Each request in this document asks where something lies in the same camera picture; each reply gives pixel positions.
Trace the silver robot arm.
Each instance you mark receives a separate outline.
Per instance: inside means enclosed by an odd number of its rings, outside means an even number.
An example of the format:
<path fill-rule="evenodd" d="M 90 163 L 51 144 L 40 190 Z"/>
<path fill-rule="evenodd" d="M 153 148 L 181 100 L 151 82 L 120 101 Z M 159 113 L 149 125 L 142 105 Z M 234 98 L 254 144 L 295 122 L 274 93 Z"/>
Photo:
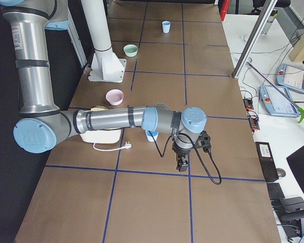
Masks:
<path fill-rule="evenodd" d="M 189 107 L 173 111 L 165 104 L 101 111 L 61 111 L 54 103 L 45 31 L 68 27 L 67 1 L 0 1 L 3 17 L 10 23 L 23 106 L 14 127 L 16 143 L 31 153 L 42 153 L 77 134 L 96 130 L 140 127 L 168 134 L 173 140 L 177 169 L 188 167 L 191 150 L 210 147 L 204 130 L 203 110 Z"/>

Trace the blue cup near arm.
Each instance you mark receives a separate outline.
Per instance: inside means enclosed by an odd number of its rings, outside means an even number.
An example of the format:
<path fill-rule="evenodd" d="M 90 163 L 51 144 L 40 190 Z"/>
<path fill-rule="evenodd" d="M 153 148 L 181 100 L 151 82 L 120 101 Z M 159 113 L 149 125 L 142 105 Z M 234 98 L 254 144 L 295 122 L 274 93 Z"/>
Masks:
<path fill-rule="evenodd" d="M 158 138 L 159 132 L 146 130 L 145 134 L 149 142 L 155 142 Z"/>

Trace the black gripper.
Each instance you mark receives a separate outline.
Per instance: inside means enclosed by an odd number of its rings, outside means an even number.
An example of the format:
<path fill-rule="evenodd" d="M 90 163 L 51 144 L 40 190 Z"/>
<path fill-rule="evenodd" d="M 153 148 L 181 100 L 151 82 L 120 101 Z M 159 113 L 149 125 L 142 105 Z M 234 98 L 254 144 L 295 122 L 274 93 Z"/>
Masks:
<path fill-rule="evenodd" d="M 176 169 L 180 170 L 181 172 L 185 172 L 188 168 L 188 160 L 186 157 L 189 155 L 191 149 L 182 148 L 174 141 L 172 145 L 172 150 L 176 153 Z"/>

